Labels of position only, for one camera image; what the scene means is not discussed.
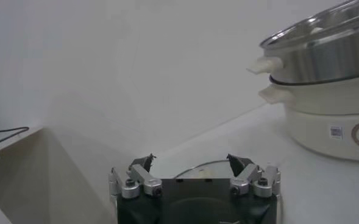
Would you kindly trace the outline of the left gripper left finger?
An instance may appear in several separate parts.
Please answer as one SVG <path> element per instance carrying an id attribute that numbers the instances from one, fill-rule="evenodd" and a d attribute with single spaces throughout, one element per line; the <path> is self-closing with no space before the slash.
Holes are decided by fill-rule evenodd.
<path id="1" fill-rule="evenodd" d="M 137 198 L 143 194 L 150 197 L 161 197 L 163 181 L 150 174 L 153 154 L 134 159 L 126 173 L 121 173 L 112 167 L 108 175 L 108 187 L 111 197 Z"/>

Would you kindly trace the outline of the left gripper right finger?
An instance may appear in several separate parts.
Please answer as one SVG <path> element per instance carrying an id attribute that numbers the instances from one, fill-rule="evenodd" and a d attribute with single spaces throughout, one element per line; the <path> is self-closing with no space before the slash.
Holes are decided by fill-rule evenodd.
<path id="1" fill-rule="evenodd" d="M 250 191 L 260 198 L 280 198 L 281 172 L 276 166 L 262 169 L 249 158 L 227 155 L 233 178 L 230 179 L 230 193 L 235 197 L 247 195 Z"/>

